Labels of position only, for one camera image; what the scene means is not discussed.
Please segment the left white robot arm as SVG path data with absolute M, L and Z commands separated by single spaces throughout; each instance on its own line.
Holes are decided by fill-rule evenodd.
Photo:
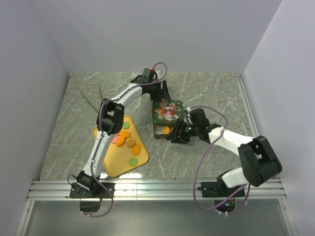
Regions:
M 96 119 L 96 141 L 86 165 L 75 177 L 76 181 L 71 184 L 69 195 L 71 199 L 113 197 L 113 190 L 101 184 L 99 178 L 110 144 L 123 127 L 125 107 L 146 93 L 150 95 L 152 101 L 170 100 L 165 76 L 163 74 L 158 79 L 153 68 L 145 68 L 143 73 L 132 79 L 120 94 L 111 99 L 102 99 Z

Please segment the round dotted biscuit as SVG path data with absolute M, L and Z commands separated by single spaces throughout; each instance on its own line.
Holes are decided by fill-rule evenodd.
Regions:
M 167 135 L 170 133 L 170 128 L 168 126 L 163 126 L 162 127 L 162 133 Z

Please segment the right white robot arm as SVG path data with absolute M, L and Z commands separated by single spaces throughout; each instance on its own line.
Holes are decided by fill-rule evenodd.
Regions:
M 211 124 L 204 109 L 205 106 L 187 108 L 186 117 L 177 120 L 166 139 L 176 144 L 188 144 L 191 137 L 198 137 L 210 146 L 219 146 L 239 156 L 240 168 L 217 177 L 210 189 L 214 197 L 235 194 L 246 184 L 259 187 L 282 172 L 283 167 L 266 137 L 244 136 L 227 130 L 226 125 Z

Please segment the gold tin lid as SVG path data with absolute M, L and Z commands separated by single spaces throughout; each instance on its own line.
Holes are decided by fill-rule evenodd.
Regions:
M 154 101 L 152 103 L 153 126 L 174 126 L 178 119 L 185 118 L 183 103 L 180 100 Z

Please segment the green cookie tin box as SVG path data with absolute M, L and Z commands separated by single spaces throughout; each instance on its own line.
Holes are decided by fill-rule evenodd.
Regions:
M 155 139 L 166 139 L 174 129 L 174 125 L 156 125 L 153 127 L 153 135 Z

